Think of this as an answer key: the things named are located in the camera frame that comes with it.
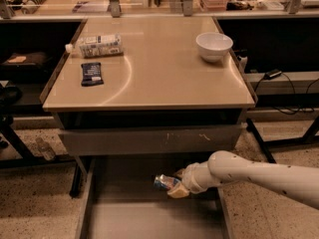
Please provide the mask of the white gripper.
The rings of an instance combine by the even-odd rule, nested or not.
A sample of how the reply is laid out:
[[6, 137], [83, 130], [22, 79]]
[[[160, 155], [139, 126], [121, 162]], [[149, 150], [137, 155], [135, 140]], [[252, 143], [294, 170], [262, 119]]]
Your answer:
[[220, 180], [210, 173], [207, 161], [190, 164], [186, 169], [178, 170], [174, 176], [181, 179], [181, 182], [167, 192], [167, 195], [174, 199], [185, 198], [189, 193], [198, 194], [221, 185]]

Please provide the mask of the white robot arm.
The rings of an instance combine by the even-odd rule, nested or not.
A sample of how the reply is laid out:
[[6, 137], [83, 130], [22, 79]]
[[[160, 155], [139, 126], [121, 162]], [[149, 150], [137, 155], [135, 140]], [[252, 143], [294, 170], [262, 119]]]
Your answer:
[[184, 198], [236, 181], [246, 181], [319, 209], [319, 169], [288, 164], [256, 162], [219, 150], [203, 163], [181, 171], [179, 181], [167, 194]]

